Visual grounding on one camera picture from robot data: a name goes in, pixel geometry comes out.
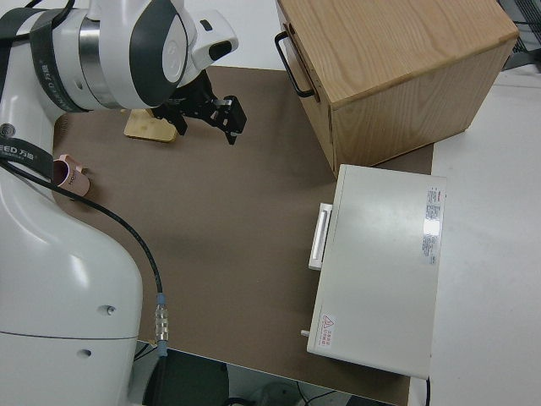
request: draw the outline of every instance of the black handle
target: black handle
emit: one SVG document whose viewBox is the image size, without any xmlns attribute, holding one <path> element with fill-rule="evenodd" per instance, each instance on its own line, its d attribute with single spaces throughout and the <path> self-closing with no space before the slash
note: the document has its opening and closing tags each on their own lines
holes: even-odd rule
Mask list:
<svg viewBox="0 0 541 406">
<path fill-rule="evenodd" d="M 297 81 L 295 80 L 295 77 L 293 76 L 293 72 L 291 71 L 291 68 L 287 64 L 286 56 L 284 55 L 284 52 L 280 48 L 280 41 L 284 40 L 289 37 L 289 34 L 287 31 L 283 31 L 274 38 L 274 43 L 276 44 L 276 49 L 278 50 L 278 54 L 280 55 L 280 59 L 284 64 L 284 67 L 286 68 L 287 76 L 289 76 L 289 80 L 291 80 L 291 83 L 293 85 L 293 88 L 295 89 L 295 92 L 299 97 L 311 97 L 315 95 L 314 89 L 310 89 L 309 91 L 301 91 L 298 87 Z"/>
</svg>

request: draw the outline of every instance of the wooden crate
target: wooden crate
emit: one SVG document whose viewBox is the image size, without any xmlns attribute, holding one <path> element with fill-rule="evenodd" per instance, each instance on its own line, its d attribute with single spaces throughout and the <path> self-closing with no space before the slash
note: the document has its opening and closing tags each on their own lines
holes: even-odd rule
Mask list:
<svg viewBox="0 0 541 406">
<path fill-rule="evenodd" d="M 335 175 L 465 130 L 517 39 L 495 0 L 277 0 Z"/>
</svg>

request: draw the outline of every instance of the black strap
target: black strap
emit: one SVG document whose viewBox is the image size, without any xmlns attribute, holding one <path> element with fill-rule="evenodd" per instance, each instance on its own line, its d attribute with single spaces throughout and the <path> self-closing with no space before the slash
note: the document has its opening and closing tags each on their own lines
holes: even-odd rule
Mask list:
<svg viewBox="0 0 541 406">
<path fill-rule="evenodd" d="M 14 38 L 21 25 L 31 16 L 40 13 L 39 8 L 14 8 L 0 18 L 0 100 L 8 74 L 9 55 Z"/>
<path fill-rule="evenodd" d="M 5 138 L 0 135 L 0 159 L 22 163 L 46 178 L 52 179 L 52 155 L 28 141 Z"/>
<path fill-rule="evenodd" d="M 49 98 L 65 112 L 87 112 L 77 106 L 60 80 L 57 59 L 52 44 L 52 19 L 58 10 L 49 10 L 43 13 L 30 31 L 30 46 L 34 70 L 41 87 Z"/>
</svg>

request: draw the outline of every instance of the red warning label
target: red warning label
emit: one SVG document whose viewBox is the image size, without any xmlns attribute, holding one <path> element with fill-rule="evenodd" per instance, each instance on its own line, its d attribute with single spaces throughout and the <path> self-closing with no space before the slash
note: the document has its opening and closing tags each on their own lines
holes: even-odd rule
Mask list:
<svg viewBox="0 0 541 406">
<path fill-rule="evenodd" d="M 328 315 L 323 316 L 323 328 L 329 328 L 330 326 L 334 324 L 335 322 L 331 320 Z"/>
<path fill-rule="evenodd" d="M 321 315 L 318 347 L 330 348 L 334 334 L 336 318 L 333 315 Z"/>
</svg>

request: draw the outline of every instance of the metal connector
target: metal connector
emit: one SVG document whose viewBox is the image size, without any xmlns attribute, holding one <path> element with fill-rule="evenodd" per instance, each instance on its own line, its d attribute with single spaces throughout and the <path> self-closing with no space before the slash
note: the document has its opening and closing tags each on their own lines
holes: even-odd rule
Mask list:
<svg viewBox="0 0 541 406">
<path fill-rule="evenodd" d="M 165 305 L 159 304 L 156 307 L 156 341 L 169 340 L 168 311 Z"/>
</svg>

